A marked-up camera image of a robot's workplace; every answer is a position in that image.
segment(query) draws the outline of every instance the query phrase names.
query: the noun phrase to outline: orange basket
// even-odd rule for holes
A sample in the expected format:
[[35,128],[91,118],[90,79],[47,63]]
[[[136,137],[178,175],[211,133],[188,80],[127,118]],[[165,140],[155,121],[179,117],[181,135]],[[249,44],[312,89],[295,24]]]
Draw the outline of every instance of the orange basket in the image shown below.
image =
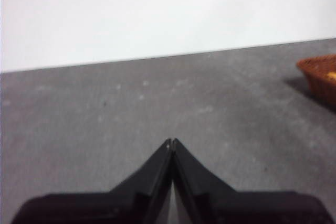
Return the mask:
[[296,66],[306,76],[311,92],[336,106],[336,79],[328,73],[336,72],[336,55],[324,55],[299,60]]

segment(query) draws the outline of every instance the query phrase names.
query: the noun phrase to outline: basket rim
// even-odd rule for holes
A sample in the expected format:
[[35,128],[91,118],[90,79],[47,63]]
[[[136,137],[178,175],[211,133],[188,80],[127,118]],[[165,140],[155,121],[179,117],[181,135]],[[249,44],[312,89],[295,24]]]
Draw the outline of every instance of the basket rim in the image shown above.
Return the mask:
[[311,67],[307,66],[308,61],[320,61],[320,60],[328,60],[330,58],[336,59],[336,54],[329,54],[329,55],[322,55],[322,56],[315,56],[315,57],[309,57],[309,58],[304,58],[300,59],[296,62],[296,66],[303,72],[303,73],[308,73],[311,76],[319,79],[320,81],[323,82],[328,82],[329,84],[333,85],[336,87],[336,80],[332,78],[328,78],[325,76],[325,74],[320,74],[319,72],[314,71],[311,69]]

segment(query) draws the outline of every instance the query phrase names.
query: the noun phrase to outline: white wall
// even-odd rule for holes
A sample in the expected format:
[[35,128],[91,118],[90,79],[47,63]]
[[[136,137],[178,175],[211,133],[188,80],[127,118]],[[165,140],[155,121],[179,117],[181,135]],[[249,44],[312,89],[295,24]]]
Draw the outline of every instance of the white wall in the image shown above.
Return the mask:
[[336,0],[2,0],[1,70],[336,37]]

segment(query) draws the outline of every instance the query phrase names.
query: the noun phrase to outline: wicker basket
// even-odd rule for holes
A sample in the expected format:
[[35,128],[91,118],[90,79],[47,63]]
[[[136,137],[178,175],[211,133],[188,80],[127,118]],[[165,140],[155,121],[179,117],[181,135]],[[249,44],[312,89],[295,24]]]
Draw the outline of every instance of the wicker basket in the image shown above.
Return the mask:
[[302,59],[296,65],[306,76],[311,92],[336,106],[336,79],[328,77],[329,72],[336,72],[336,55]]

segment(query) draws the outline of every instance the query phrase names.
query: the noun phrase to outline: gray floor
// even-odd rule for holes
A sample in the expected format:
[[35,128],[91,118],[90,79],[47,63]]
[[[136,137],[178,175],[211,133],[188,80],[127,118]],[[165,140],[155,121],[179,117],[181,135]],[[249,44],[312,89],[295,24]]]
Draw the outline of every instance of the gray floor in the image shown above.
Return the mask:
[[313,194],[335,218],[336,112],[295,67],[332,52],[336,39],[2,74],[1,223],[30,197],[113,188],[168,137],[236,189]]

